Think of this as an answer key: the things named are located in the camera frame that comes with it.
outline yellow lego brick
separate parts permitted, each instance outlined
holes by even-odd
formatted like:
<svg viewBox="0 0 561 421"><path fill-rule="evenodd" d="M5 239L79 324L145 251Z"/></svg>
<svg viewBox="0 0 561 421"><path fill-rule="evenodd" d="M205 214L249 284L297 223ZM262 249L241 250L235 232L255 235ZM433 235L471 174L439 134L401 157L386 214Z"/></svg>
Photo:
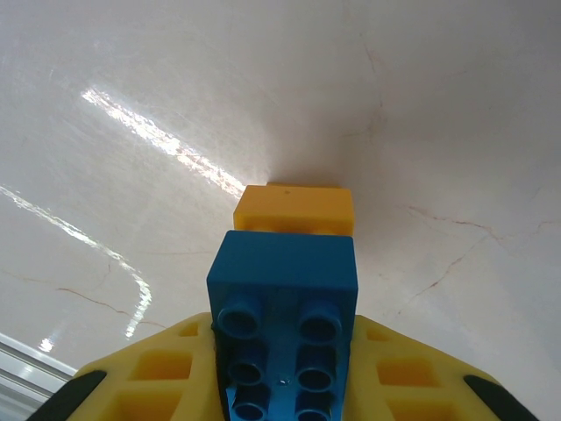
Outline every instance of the yellow lego brick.
<svg viewBox="0 0 561 421"><path fill-rule="evenodd" d="M234 211L234 228L351 236L354 230L351 192L280 184L247 186Z"/></svg>
<svg viewBox="0 0 561 421"><path fill-rule="evenodd" d="M466 375L497 383L450 355L356 316L344 421L499 421L465 383Z"/></svg>
<svg viewBox="0 0 561 421"><path fill-rule="evenodd" d="M224 421L210 313L83 367L106 377L68 421Z"/></svg>

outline lego duplo brick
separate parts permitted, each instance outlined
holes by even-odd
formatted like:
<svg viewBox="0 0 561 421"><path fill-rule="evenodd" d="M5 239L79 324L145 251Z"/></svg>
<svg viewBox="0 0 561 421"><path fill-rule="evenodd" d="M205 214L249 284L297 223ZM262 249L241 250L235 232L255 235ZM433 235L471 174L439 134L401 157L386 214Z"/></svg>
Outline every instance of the lego duplo brick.
<svg viewBox="0 0 561 421"><path fill-rule="evenodd" d="M348 189L247 186L234 211L243 231L352 235L354 209Z"/></svg>
<svg viewBox="0 0 561 421"><path fill-rule="evenodd" d="M358 294L352 238L228 232L207 286L231 420L339 420Z"/></svg>

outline square hole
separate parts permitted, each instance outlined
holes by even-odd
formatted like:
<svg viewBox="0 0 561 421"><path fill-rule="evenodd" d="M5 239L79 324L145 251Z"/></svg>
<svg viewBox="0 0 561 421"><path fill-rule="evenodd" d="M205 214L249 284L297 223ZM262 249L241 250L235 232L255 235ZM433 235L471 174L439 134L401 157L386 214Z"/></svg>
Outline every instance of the square hole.
<svg viewBox="0 0 561 421"><path fill-rule="evenodd" d="M389 341L389 337L385 333L382 333L378 331L378 329L373 328L370 328L366 331L366 337L368 338L368 340L376 340L379 342Z"/></svg>
<svg viewBox="0 0 561 421"><path fill-rule="evenodd" d="M140 355L131 380L185 380L191 374L190 353L152 350Z"/></svg>
<svg viewBox="0 0 561 421"><path fill-rule="evenodd" d="M463 421L452 403L389 401L394 421Z"/></svg>
<svg viewBox="0 0 561 421"><path fill-rule="evenodd" d="M199 324L189 323L179 332L179 336L196 336L199 334Z"/></svg>
<svg viewBox="0 0 561 421"><path fill-rule="evenodd" d="M390 386L438 387L430 362L423 358L393 358L378 363L381 384Z"/></svg>
<svg viewBox="0 0 561 421"><path fill-rule="evenodd" d="M174 415L181 393L158 390L124 392L103 415L103 421L169 421Z"/></svg>

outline marble floor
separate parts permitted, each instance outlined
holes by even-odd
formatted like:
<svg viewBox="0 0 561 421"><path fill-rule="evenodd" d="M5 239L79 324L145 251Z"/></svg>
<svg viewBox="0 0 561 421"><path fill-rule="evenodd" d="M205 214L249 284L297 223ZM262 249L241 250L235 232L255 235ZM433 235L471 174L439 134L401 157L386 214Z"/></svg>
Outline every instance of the marble floor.
<svg viewBox="0 0 561 421"><path fill-rule="evenodd" d="M79 367L209 309L247 184L352 189L358 313L561 390L561 3L4 0L0 332Z"/></svg>

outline blue lego brick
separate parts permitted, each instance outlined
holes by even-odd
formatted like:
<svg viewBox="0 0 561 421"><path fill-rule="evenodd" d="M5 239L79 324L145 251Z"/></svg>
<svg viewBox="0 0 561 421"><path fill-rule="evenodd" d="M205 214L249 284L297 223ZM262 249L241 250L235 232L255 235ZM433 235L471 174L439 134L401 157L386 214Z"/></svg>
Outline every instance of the blue lego brick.
<svg viewBox="0 0 561 421"><path fill-rule="evenodd" d="M352 238L230 231L207 278L231 421L338 421L358 281Z"/></svg>

